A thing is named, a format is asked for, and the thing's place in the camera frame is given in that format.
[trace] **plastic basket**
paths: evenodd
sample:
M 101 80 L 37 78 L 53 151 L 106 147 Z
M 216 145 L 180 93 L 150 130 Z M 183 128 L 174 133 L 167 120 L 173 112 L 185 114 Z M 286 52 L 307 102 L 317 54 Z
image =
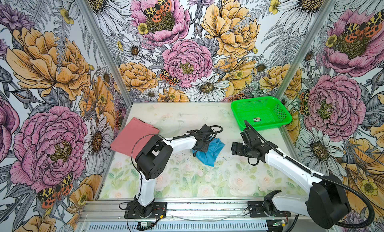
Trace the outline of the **plastic basket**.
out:
M 257 130 L 280 127 L 292 121 L 288 110 L 272 96 L 235 100 L 231 108 L 241 130 L 245 128 L 244 120 Z

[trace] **red towel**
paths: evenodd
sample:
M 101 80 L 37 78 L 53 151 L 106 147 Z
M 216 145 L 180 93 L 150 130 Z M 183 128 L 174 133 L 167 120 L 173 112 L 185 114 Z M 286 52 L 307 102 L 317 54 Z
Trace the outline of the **red towel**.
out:
M 111 149 L 130 157 L 133 146 L 140 138 L 153 133 L 157 134 L 159 131 L 160 130 L 156 127 L 153 127 L 153 125 L 147 124 L 133 117 L 131 121 L 124 127 L 124 129 L 120 131 L 116 139 L 112 142 Z M 138 153 L 140 153 L 141 149 L 145 146 L 151 137 L 152 136 L 144 137 L 137 143 L 135 149 L 133 150 L 133 159 L 136 158 Z

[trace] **table surface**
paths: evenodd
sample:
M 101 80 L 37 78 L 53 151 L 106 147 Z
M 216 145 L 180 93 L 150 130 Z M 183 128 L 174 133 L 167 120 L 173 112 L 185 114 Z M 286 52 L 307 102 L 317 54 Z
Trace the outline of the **table surface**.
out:
M 156 178 L 155 198 L 260 197 L 275 189 L 288 194 L 306 194 L 274 167 L 262 162 L 251 166 L 246 157 L 232 155 L 232 142 L 243 141 L 230 103 L 135 103 L 127 123 L 132 117 L 154 125 L 164 137 L 182 135 L 204 124 L 220 125 L 224 129 L 217 135 L 225 146 L 215 166 L 204 165 L 192 156 L 191 150 L 173 153 L 163 173 Z M 278 128 L 260 133 L 290 154 Z M 133 198 L 137 193 L 139 175 L 129 156 L 116 152 L 105 175 L 99 199 Z

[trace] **black cable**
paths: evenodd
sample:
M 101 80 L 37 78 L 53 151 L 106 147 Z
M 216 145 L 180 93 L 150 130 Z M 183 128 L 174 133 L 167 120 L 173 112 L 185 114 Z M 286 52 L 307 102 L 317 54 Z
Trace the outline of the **black cable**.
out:
M 277 150 L 273 145 L 269 144 L 268 141 L 266 139 L 264 139 L 264 137 L 262 137 L 262 135 L 260 133 L 258 133 L 251 126 L 251 124 L 249 124 L 249 122 L 247 122 L 246 120 L 244 122 L 245 122 L 245 125 L 247 126 L 248 129 L 252 129 L 252 131 L 255 132 L 260 137 L 260 139 L 262 139 L 267 145 L 269 145 L 276 153 L 278 153 L 279 155 L 283 156 L 283 153 L 281 153 L 279 150 Z M 307 172 L 308 174 L 312 174 L 312 171 L 310 169 L 304 167 L 301 163 L 297 162 L 296 160 L 292 159 L 291 157 L 286 156 L 285 158 L 287 160 L 289 160 L 290 162 L 292 162 L 293 164 L 295 164 L 300 169 L 302 169 L 303 171 Z M 338 225 L 338 226 L 344 227 L 344 228 L 349 228 L 349 229 L 360 229 L 360 228 L 367 227 L 368 225 L 370 225 L 375 220 L 375 210 L 374 210 L 371 202 L 367 199 L 367 197 L 365 197 L 364 195 L 360 194 L 358 191 L 355 191 L 354 189 L 344 185 L 343 183 L 340 183 L 340 182 L 337 182 L 337 181 L 333 181 L 333 180 L 328 179 L 327 177 L 319 175 L 317 173 L 313 173 L 313 176 L 316 177 L 316 178 L 322 179 L 322 180 L 324 180 L 324 181 L 326 181 L 328 183 L 331 183 L 331 184 L 334 184 L 336 186 L 342 187 L 343 189 L 346 189 L 346 190 L 352 192 L 353 194 L 358 196 L 365 203 L 365 205 L 367 206 L 368 217 L 363 222 L 358 223 L 358 224 L 344 224 L 344 223 L 341 223 L 341 222 L 337 222 L 337 223 L 335 223 L 335 225 Z
M 291 226 L 290 226 L 289 229 L 286 230 L 285 232 L 291 232 L 291 231 L 293 230 L 293 227 L 296 225 L 296 222 L 297 222 L 297 219 L 298 219 L 298 218 L 299 218 L 299 214 L 297 214 L 297 215 L 295 216 L 295 219 L 293 220 Z

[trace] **crumpled blue fabric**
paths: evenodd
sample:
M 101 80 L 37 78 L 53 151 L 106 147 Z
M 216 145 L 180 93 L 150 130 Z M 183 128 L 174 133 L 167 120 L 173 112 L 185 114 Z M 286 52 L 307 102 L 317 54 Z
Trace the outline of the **crumpled blue fabric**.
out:
M 216 158 L 223 147 L 224 147 L 224 143 L 221 142 L 219 138 L 216 138 L 209 143 L 208 151 L 206 153 L 197 151 L 196 157 L 205 165 L 209 165 L 210 167 L 213 167 L 215 164 Z

